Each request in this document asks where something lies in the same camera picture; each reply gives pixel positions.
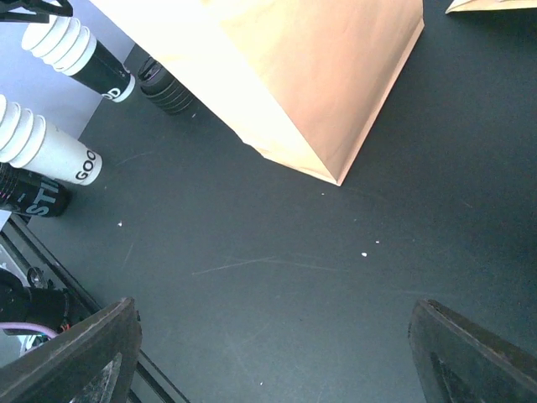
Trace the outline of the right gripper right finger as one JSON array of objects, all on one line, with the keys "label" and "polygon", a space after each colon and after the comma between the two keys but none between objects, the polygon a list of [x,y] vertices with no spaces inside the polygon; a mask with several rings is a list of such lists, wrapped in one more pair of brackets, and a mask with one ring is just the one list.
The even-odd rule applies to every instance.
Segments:
[{"label": "right gripper right finger", "polygon": [[535,402],[536,357],[435,300],[418,300],[408,330],[427,402]]}]

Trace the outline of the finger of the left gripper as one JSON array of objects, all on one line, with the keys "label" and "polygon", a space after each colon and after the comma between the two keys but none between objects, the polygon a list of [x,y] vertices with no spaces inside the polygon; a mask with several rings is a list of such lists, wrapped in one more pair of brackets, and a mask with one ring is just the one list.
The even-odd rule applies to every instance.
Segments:
[{"label": "finger of the left gripper", "polygon": [[2,23],[47,24],[51,16],[72,17],[69,1],[1,0]]}]

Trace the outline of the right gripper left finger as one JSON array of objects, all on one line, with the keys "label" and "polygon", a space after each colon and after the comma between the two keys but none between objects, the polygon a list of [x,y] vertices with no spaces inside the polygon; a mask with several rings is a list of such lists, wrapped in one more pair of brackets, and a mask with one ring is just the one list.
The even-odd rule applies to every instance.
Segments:
[{"label": "right gripper left finger", "polygon": [[142,344],[124,298],[1,368],[2,402],[125,402]]}]

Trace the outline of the orange paper bag white handles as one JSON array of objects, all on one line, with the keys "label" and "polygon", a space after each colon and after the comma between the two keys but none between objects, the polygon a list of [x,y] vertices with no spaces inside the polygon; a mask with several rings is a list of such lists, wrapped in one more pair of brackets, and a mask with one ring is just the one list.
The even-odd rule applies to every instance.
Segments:
[{"label": "orange paper bag white handles", "polygon": [[340,185],[425,26],[420,1],[99,1],[264,158]]}]

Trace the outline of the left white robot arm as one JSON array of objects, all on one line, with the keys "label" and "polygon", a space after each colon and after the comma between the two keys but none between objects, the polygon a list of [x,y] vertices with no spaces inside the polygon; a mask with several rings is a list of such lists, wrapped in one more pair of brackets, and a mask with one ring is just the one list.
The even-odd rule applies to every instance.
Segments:
[{"label": "left white robot arm", "polygon": [[[58,5],[45,1],[2,1],[1,20],[4,23],[47,24],[53,16],[70,17],[73,9],[69,2]],[[1,165],[1,202],[13,202],[16,196],[38,191],[38,175]],[[13,334],[44,334],[54,338],[68,322],[70,297],[62,290],[26,287],[8,270],[1,270],[1,329]]]}]

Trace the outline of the black cup near left arm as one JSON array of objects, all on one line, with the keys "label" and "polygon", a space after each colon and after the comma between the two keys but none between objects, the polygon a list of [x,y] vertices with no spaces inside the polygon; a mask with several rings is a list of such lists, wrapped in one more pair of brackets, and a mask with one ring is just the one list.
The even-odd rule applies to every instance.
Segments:
[{"label": "black cup near left arm", "polygon": [[1,209],[27,217],[59,217],[71,193],[47,176],[1,163]]}]

